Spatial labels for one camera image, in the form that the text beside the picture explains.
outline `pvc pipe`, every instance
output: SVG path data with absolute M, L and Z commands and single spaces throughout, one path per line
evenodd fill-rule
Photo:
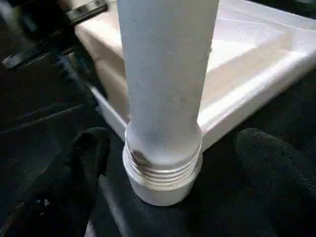
M 218 0 L 119 0 L 131 122 L 124 166 L 136 194 L 181 201 L 201 166 L 197 124 Z

